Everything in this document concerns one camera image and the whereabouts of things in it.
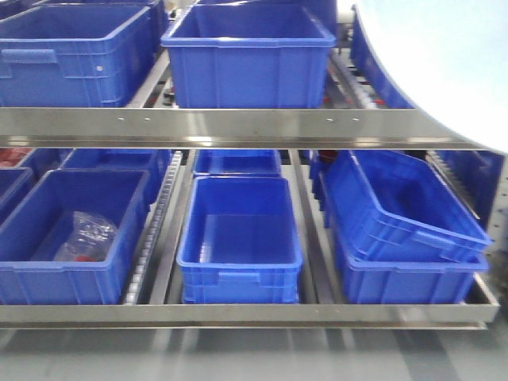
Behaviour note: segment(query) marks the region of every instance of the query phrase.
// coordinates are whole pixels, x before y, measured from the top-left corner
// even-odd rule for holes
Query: storage shelf
[[[297,305],[183,305],[182,280],[175,253],[187,211],[191,165],[171,163],[171,198],[156,242],[147,237],[152,216],[138,244],[132,279],[123,305],[0,306],[0,328],[355,328],[485,329],[499,309],[496,297],[479,276],[466,302],[456,305],[352,305],[344,301],[333,266],[327,232],[310,193],[308,168],[295,148],[477,149],[417,110],[183,110],[153,105],[168,79],[163,52],[145,84],[125,108],[0,108],[0,146],[134,148],[282,148],[291,164],[295,217],[305,261]],[[333,80],[327,81],[332,86]],[[351,90],[348,84],[343,88]],[[333,105],[345,106],[332,89]],[[353,103],[360,106],[354,91]]]
[[[356,329],[485,329],[494,320],[499,304],[479,276],[467,301],[456,305],[353,305],[344,302],[330,257],[327,232],[322,227],[318,202],[310,193],[308,167],[296,151],[291,165],[283,166],[290,183],[295,217],[305,264],[301,303],[296,305],[183,305],[179,304],[181,278],[175,252],[187,209],[191,165],[179,170],[175,155],[172,197],[167,206],[160,242],[147,266],[155,278],[144,277],[147,300],[117,306],[0,306],[0,328],[356,328]],[[142,253],[143,243],[138,245]],[[139,281],[133,274],[133,282]]]

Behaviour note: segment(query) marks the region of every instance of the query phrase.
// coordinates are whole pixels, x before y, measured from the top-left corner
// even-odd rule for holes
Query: gray floor
[[[488,331],[0,331],[1,380],[508,379],[508,314]]]

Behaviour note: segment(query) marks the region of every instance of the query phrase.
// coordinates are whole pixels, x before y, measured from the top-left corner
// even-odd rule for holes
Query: plastic bag
[[[117,227],[98,214],[74,212],[73,230],[56,252],[56,261],[99,262],[106,258]]]

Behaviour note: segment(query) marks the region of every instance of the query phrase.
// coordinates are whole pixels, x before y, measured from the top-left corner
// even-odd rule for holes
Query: plastic crate
[[[51,171],[0,227],[0,302],[114,304],[148,213],[146,171]],[[118,228],[102,262],[53,261],[72,212]]]
[[[148,199],[152,203],[157,199],[170,159],[168,149],[80,148],[65,160],[62,168],[147,170]]]
[[[196,178],[177,260],[185,303],[296,303],[302,250],[287,181]]]
[[[125,105],[153,65],[148,11],[42,6],[0,21],[0,106]]]
[[[33,173],[30,169],[0,169],[0,225],[29,193],[32,186]]]
[[[32,169],[33,175],[38,181],[47,171],[60,168],[71,151],[70,148],[34,149],[17,166]]]
[[[491,243],[430,166],[411,156],[341,151],[325,183],[359,259],[463,262]]]
[[[503,156],[488,151],[437,151],[473,197],[480,223],[487,227],[503,163]]]
[[[187,8],[162,45],[180,107],[308,108],[335,37],[301,6],[239,2]]]
[[[22,10],[21,0],[0,0],[0,19],[20,13]]]
[[[147,6],[150,8],[150,26],[152,28],[152,49],[157,52],[160,48],[160,37],[169,25],[164,0],[42,0],[33,6],[62,6],[62,5],[115,5],[115,6]]]
[[[280,177],[280,154],[273,149],[202,149],[194,176],[230,175]]]
[[[362,32],[358,17],[355,17],[352,29],[351,61],[371,84],[377,95],[393,109],[412,109],[413,106],[404,99],[385,76],[383,69],[375,61]]]
[[[197,4],[227,4],[239,0],[198,0]],[[265,4],[300,4],[305,6],[328,28],[334,36],[337,35],[337,0],[247,0]]]
[[[481,254],[460,263],[380,262],[359,260],[343,238],[335,246],[342,262],[343,292],[350,303],[460,303],[475,272],[488,270]]]

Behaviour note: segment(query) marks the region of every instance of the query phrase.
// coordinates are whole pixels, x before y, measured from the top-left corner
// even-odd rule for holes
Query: metal shelf
[[[352,305],[347,304],[333,268],[327,232],[322,228],[318,203],[310,193],[308,167],[296,151],[283,174],[291,197],[306,260],[297,305],[182,305],[181,278],[175,263],[182,221],[192,181],[190,155],[177,170],[167,205],[161,240],[147,270],[157,269],[154,279],[144,278],[150,289],[149,304],[118,306],[0,306],[0,328],[355,328],[355,329],[485,329],[499,305],[479,276],[467,301],[456,305]]]
[[[337,67],[337,57],[332,57]],[[175,266],[191,187],[187,164],[175,155],[156,213],[148,218],[138,245],[137,266],[125,288],[123,305],[0,306],[0,328],[355,328],[485,329],[499,304],[485,282],[475,277],[466,302],[456,305],[350,305],[344,301],[327,232],[310,193],[308,168],[294,148],[475,149],[476,146],[417,110],[181,110],[153,108],[168,78],[167,54],[160,55],[145,84],[127,107],[0,108],[0,146],[293,148],[284,175],[291,185],[298,229],[305,248],[301,303],[298,305],[182,305],[181,275]],[[357,94],[338,64],[337,80],[356,107]],[[327,85],[333,86],[328,78]],[[344,106],[337,86],[333,106]],[[155,223],[155,218],[164,220]]]
[[[417,110],[149,108],[167,79],[167,62],[164,52],[125,108],[1,107],[0,146],[475,148]],[[347,80],[343,85],[351,90]]]

